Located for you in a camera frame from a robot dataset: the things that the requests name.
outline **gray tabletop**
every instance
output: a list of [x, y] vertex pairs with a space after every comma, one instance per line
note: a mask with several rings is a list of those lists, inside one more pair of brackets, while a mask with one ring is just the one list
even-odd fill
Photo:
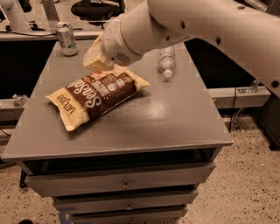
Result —
[[65, 57], [54, 47], [33, 94], [2, 155], [6, 161], [74, 158], [146, 151], [219, 147], [232, 139], [183, 44], [176, 45], [177, 70], [170, 82], [158, 73], [158, 50], [129, 68], [151, 83], [133, 98], [67, 132], [45, 95], [90, 74], [82, 58], [93, 40], [78, 41]]

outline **can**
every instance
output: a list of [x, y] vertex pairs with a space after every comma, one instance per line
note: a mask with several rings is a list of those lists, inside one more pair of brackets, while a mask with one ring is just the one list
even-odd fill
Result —
[[78, 53], [73, 27], [69, 23], [58, 22], [56, 33], [64, 55], [72, 56]]

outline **bottle cap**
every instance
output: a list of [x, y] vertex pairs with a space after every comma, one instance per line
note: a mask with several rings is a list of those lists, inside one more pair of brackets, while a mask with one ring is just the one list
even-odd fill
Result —
[[173, 76], [173, 72], [172, 72], [172, 70], [170, 70], [170, 69], [167, 69], [167, 70], [165, 70], [164, 71], [164, 77], [165, 78], [171, 78]]

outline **drawer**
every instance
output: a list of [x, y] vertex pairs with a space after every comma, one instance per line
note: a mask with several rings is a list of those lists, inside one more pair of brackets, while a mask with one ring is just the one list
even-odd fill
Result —
[[137, 221], [178, 219], [185, 214], [185, 206], [171, 206], [127, 212], [74, 214], [71, 215], [71, 221], [73, 224], [132, 224]]
[[130, 211], [146, 207], [187, 205], [191, 204], [197, 195], [197, 190], [188, 190], [187, 186], [163, 187], [58, 197], [53, 200], [53, 205], [63, 214]]
[[42, 197], [105, 193], [203, 183], [214, 163], [167, 164], [129, 169], [28, 176], [25, 183]]

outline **snack bag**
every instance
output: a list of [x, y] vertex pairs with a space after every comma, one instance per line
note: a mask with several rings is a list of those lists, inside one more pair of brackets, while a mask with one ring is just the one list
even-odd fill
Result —
[[112, 71], [91, 73], [46, 98], [58, 107], [66, 130], [71, 131], [107, 113], [149, 85], [127, 67], [114, 65]]

